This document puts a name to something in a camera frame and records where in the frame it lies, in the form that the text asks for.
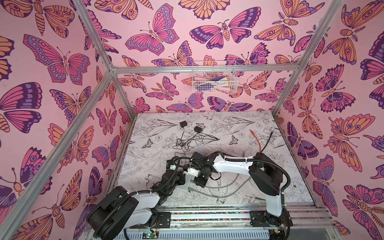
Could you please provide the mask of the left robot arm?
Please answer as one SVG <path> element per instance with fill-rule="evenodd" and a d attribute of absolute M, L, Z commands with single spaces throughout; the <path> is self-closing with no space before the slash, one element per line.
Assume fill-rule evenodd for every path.
<path fill-rule="evenodd" d="M 168 160 L 169 169 L 154 189 L 132 193 L 122 186 L 113 189 L 87 216 L 87 223 L 94 230 L 93 237 L 112 240 L 126 228 L 156 226 L 159 222 L 156 207 L 172 195 L 176 186 L 185 183 L 180 163 L 180 157 Z"/>

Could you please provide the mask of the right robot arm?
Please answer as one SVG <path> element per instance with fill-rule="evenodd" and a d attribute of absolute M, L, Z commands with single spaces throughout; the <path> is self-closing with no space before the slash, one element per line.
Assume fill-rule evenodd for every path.
<path fill-rule="evenodd" d="M 251 213 L 251 226 L 270 227 L 277 231 L 293 226 L 286 209 L 284 191 L 291 183 L 287 171 L 264 153 L 253 157 L 232 157 L 215 152 L 207 157 L 195 153 L 185 173 L 194 177 L 194 182 L 204 188 L 212 174 L 234 173 L 248 176 L 256 189 L 265 195 L 266 210 Z"/>

